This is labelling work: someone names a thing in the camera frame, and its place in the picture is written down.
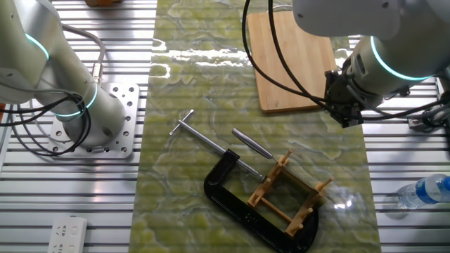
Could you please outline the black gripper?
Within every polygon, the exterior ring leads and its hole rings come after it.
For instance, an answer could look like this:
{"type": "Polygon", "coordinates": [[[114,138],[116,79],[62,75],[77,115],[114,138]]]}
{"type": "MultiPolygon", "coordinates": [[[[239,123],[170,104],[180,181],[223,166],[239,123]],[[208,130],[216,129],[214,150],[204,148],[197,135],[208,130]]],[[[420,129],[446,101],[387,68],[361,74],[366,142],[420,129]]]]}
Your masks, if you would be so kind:
{"type": "Polygon", "coordinates": [[[326,77],[326,105],[329,107],[330,116],[342,123],[343,128],[352,127],[364,123],[361,115],[361,104],[351,93],[348,87],[352,87],[353,74],[339,74],[335,70],[325,72],[326,77]]]}

